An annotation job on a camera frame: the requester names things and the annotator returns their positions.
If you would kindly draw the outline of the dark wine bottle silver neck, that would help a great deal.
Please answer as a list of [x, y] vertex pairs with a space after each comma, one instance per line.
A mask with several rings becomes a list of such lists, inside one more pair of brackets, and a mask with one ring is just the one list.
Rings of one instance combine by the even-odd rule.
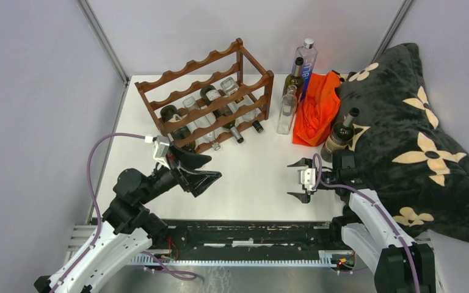
[[288, 92], [288, 87], [290, 85], [295, 85], [296, 97], [297, 99], [300, 99], [300, 96], [302, 94], [302, 91], [304, 89], [304, 84], [305, 84], [304, 78], [302, 76], [303, 64], [304, 64], [304, 58], [296, 57], [292, 72], [289, 75], [287, 75], [285, 79], [283, 92], [282, 92], [283, 95]]

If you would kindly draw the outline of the clear square bottle black cap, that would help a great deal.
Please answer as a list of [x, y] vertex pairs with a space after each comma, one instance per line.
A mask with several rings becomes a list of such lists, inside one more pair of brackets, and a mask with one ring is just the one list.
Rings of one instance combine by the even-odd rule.
[[[224, 93], [227, 96], [233, 96], [239, 90], [240, 86], [236, 83], [236, 81], [232, 77], [228, 77], [220, 83], [220, 86]], [[249, 98], [248, 95], [239, 96], [236, 100], [232, 102], [232, 109], [238, 110], [241, 106], [251, 106], [253, 101]], [[257, 133], [262, 133], [264, 128], [262, 127], [261, 123], [256, 119], [257, 115], [259, 114], [258, 109], [253, 109], [250, 112], [244, 114], [242, 118], [244, 121], [251, 122], [253, 128], [256, 130]]]

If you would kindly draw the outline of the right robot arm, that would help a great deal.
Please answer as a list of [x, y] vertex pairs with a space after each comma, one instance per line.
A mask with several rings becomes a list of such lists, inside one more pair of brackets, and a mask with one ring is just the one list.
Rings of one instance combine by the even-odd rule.
[[309, 203], [319, 190], [334, 190], [354, 213], [332, 220], [328, 240], [332, 247], [355, 251], [374, 275], [377, 292], [436, 292], [435, 256], [428, 244], [419, 244], [393, 220], [370, 183], [362, 177], [350, 150], [337, 150], [331, 167], [320, 154], [303, 157], [297, 167], [301, 192], [292, 196]]

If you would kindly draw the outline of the small clear glass bottle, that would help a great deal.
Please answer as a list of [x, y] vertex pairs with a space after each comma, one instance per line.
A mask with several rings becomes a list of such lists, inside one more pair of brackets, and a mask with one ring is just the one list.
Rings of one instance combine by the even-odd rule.
[[289, 85], [285, 94], [282, 96], [277, 134], [288, 135], [290, 133], [297, 106], [296, 91], [297, 87], [295, 85]]

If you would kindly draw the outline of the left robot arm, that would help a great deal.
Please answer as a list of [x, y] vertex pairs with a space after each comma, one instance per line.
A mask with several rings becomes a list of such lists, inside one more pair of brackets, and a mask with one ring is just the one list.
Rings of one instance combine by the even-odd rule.
[[66, 265], [35, 281], [38, 292], [99, 292], [133, 257], [166, 244], [167, 224], [146, 203], [176, 186], [197, 197], [222, 176], [202, 170], [211, 156], [184, 151], [163, 136], [145, 141], [161, 168], [149, 176], [135, 168], [121, 172], [99, 226]]

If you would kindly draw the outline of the dark wine bottle brown label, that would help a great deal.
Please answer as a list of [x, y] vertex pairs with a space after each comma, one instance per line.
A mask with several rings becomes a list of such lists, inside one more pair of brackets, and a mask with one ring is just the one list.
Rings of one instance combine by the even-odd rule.
[[336, 150], [343, 150], [347, 147], [355, 134], [353, 123], [359, 114], [360, 109], [353, 107], [344, 117], [344, 120], [334, 124], [321, 149], [321, 157], [324, 161], [332, 162], [334, 152]]

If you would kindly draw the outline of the tall clear glass bottle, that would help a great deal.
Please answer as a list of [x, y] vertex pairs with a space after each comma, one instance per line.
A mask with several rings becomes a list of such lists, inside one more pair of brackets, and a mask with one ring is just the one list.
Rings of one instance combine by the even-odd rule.
[[[193, 96], [190, 96], [186, 98], [182, 102], [183, 106], [186, 108], [188, 112], [191, 110], [200, 110], [201, 108], [198, 106], [195, 98]], [[208, 128], [211, 126], [211, 123], [209, 122], [208, 118], [206, 116], [200, 117], [196, 120], [194, 120], [194, 124], [196, 128]], [[220, 149], [220, 144], [216, 140], [216, 135], [214, 131], [211, 131], [205, 135], [202, 136], [204, 140], [206, 140], [213, 148], [214, 151], [218, 151]]]

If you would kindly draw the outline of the dark green wine bottle labelled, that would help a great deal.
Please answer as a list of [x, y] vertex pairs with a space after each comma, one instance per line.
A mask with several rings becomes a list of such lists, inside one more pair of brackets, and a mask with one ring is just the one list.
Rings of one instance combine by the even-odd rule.
[[[168, 105], [161, 109], [161, 118], [163, 122], [179, 122], [182, 120], [182, 116], [178, 112], [178, 109], [174, 105]], [[187, 126], [182, 126], [172, 132], [172, 137], [174, 139], [185, 139], [191, 135], [191, 130]], [[195, 152], [196, 143], [192, 141], [186, 145], [181, 146], [180, 148], [191, 153]]]

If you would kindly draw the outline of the blue square glass bottle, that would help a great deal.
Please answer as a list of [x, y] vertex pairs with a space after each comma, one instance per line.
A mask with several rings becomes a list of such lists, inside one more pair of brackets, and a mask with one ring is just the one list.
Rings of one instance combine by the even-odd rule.
[[305, 98], [317, 55], [318, 51], [314, 47], [314, 40], [312, 38], [306, 38], [303, 45], [296, 48], [295, 57], [301, 57], [304, 60], [301, 71], [301, 76], [304, 79], [304, 85], [300, 95], [300, 101]]

